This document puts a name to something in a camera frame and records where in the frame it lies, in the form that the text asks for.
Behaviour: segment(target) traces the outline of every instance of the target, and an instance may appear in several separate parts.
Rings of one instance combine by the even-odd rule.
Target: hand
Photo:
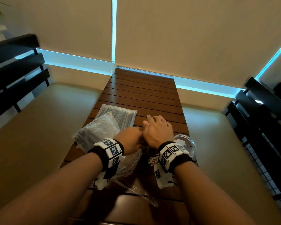
[[[166,141],[174,141],[173,127],[162,116],[154,116],[154,119],[147,115],[148,121],[143,121],[145,128],[143,137],[147,144],[158,149]]]
[[[142,131],[140,127],[128,127],[120,131],[113,139],[120,141],[124,147],[124,155],[131,155],[141,147]]]

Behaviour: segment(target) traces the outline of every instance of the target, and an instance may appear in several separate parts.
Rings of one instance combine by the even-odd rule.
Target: clear plastic cup
[[[196,144],[189,136],[178,134],[174,136],[174,141],[178,144],[181,144],[189,152],[190,157],[195,155]]]

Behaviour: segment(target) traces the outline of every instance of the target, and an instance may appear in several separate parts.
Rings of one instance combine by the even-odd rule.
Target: wristband
[[[167,141],[158,148],[160,152],[158,161],[165,173],[174,173],[176,166],[187,161],[193,162],[189,152],[180,144]]]
[[[110,179],[116,174],[119,162],[124,154],[123,145],[114,139],[105,138],[104,140],[95,143],[94,147],[88,153],[96,153],[102,161],[103,169],[105,172],[104,179]]]

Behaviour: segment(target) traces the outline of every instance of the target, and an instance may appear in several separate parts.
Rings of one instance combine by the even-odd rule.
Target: table surface
[[[137,110],[134,126],[142,127],[147,114],[161,115],[173,126],[174,135],[189,134],[174,79],[116,69],[85,125],[96,117],[102,104]],[[61,167],[85,153],[74,143]],[[98,191],[93,186],[65,224],[188,224],[190,219],[177,186],[159,189],[153,167],[138,163],[122,181],[153,197],[158,207],[116,183]]]

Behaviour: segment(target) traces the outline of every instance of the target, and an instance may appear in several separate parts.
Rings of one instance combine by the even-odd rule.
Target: beige roller blind
[[[241,87],[281,47],[281,0],[118,0],[116,65]]]
[[[110,61],[111,0],[0,0],[9,33],[34,33],[42,49]]]

